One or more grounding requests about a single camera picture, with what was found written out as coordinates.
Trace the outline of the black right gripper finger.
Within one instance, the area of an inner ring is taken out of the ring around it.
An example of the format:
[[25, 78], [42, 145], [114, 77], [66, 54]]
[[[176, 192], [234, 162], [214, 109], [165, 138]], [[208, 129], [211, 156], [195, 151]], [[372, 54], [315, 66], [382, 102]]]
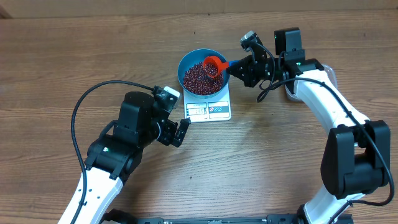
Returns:
[[229, 67], [226, 69], [226, 73], [236, 78], [246, 77], [249, 73], [249, 65], [251, 62], [251, 55], [248, 55], [241, 60], [230, 61]]
[[258, 79], [252, 76], [241, 76], [244, 86], [254, 88], [258, 84]]

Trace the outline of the red scoop blue handle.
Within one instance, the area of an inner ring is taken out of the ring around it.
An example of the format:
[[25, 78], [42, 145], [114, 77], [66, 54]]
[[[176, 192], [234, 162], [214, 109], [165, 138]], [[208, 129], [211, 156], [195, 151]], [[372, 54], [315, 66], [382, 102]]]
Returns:
[[206, 57], [203, 61], [203, 69], [207, 63], [212, 63], [217, 66], [217, 68], [218, 68], [218, 76], [217, 77], [219, 77], [221, 75], [221, 73], [229, 67], [229, 62], [222, 62], [221, 59], [217, 56], [209, 56], [209, 57]]

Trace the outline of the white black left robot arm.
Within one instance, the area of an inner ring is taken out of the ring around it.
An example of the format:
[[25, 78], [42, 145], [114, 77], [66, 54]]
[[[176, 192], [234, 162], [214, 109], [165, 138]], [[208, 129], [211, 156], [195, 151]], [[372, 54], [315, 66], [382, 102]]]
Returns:
[[108, 207], [141, 163], [146, 146], [155, 140], [166, 146], [181, 145], [190, 120], [174, 123], [168, 119], [179, 98], [180, 93], [169, 87], [151, 94], [126, 93], [119, 118], [89, 146], [86, 172], [60, 223], [139, 223], [131, 214]]

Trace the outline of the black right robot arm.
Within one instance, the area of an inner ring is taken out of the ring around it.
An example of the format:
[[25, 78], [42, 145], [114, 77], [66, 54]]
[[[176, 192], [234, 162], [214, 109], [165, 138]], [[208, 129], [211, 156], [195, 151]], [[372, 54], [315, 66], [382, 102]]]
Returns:
[[274, 33], [275, 52], [263, 46], [255, 32], [240, 41], [248, 53], [231, 62], [227, 73], [245, 86], [259, 86], [258, 100], [284, 86], [287, 94], [304, 102], [327, 133], [320, 167], [322, 186], [302, 204], [297, 213], [268, 215], [267, 223], [351, 223], [346, 209], [364, 203], [364, 197], [388, 186], [388, 201], [394, 198], [394, 179], [390, 170], [391, 131], [382, 121], [373, 121], [356, 110], [331, 82], [326, 68], [307, 58], [296, 27]]

